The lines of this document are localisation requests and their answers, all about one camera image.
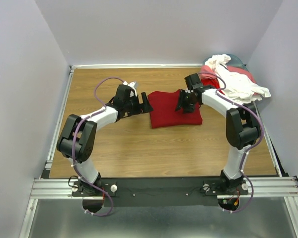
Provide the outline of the dark red t shirt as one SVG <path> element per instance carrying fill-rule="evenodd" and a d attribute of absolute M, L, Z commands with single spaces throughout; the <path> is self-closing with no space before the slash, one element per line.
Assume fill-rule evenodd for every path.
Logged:
<path fill-rule="evenodd" d="M 153 108 L 149 113 L 152 128 L 203 123 L 198 105 L 192 113 L 185 114 L 183 109 L 175 110 L 179 96 L 180 89 L 175 92 L 154 91 L 148 95 L 148 101 Z"/>

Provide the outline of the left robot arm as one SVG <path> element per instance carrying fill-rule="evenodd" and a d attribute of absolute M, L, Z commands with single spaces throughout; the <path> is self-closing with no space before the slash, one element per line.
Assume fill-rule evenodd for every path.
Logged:
<path fill-rule="evenodd" d="M 96 133 L 103 127 L 125 117 L 153 111 L 145 92 L 138 96 L 125 97 L 121 93 L 114 96 L 104 107 L 88 115 L 68 116 L 57 142 L 57 150 L 71 161 L 71 164 L 84 182 L 83 190 L 90 196 L 100 191 L 100 172 L 90 159 Z"/>

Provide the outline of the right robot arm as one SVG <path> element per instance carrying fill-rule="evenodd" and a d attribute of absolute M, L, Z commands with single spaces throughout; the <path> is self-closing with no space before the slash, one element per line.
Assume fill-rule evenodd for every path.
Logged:
<path fill-rule="evenodd" d="M 180 90 L 176 111 L 182 109 L 184 113 L 192 113 L 196 105 L 207 105 L 225 118 L 225 135 L 230 149 L 215 188 L 230 194 L 243 184 L 249 151 L 263 139 L 262 122 L 253 105 L 240 105 L 217 89 Z"/>

